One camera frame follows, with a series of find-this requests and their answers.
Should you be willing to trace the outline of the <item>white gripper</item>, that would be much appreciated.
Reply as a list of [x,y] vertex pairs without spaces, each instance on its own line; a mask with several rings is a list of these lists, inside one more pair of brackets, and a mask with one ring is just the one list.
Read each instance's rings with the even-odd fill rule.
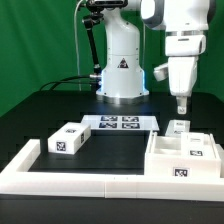
[[177,100],[177,112],[187,113],[187,98],[197,79],[197,61],[206,49],[206,37],[200,35],[167,36],[169,87]]

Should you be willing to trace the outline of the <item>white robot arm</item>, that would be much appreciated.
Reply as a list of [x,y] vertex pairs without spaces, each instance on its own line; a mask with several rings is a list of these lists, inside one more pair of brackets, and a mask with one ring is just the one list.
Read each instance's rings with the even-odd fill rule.
[[107,37],[97,97],[113,103],[147,97],[144,69],[163,53],[167,61],[154,68],[155,79],[169,81],[177,112],[185,114],[216,0],[87,0],[86,7]]

